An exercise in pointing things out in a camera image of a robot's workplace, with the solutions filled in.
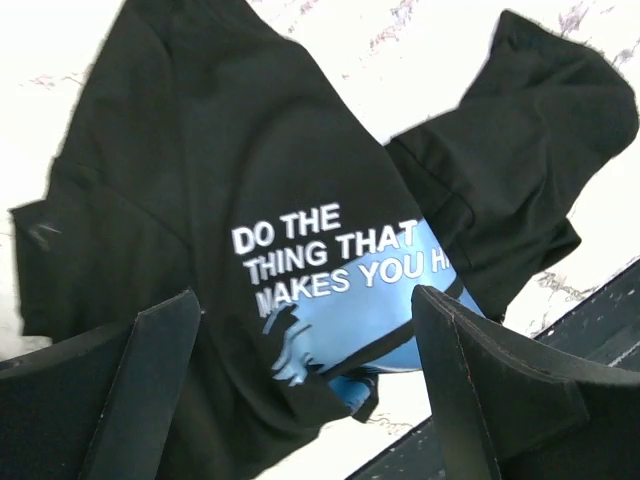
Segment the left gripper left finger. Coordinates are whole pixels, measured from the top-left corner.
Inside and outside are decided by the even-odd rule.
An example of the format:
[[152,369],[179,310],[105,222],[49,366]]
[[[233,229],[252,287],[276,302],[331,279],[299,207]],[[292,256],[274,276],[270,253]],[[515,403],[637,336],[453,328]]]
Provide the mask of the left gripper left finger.
[[186,290],[2,362],[2,479],[154,478],[200,318]]

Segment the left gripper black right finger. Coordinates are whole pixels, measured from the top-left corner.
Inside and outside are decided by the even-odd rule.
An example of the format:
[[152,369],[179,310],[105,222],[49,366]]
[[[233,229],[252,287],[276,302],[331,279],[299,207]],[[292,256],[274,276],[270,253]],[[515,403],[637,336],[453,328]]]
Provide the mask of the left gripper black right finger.
[[449,479],[636,479],[639,375],[522,336],[433,287],[412,321]]

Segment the black t shirt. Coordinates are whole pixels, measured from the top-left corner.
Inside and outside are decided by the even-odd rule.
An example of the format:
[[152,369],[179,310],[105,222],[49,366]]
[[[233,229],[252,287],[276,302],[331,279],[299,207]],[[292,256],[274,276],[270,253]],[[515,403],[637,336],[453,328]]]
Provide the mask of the black t shirt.
[[501,321],[579,246],[569,210],[638,130],[605,58],[510,11],[459,105],[381,144],[246,2],[128,1],[46,196],[14,211],[24,330],[61,341],[192,289],[157,475],[252,479],[419,368],[415,287]]

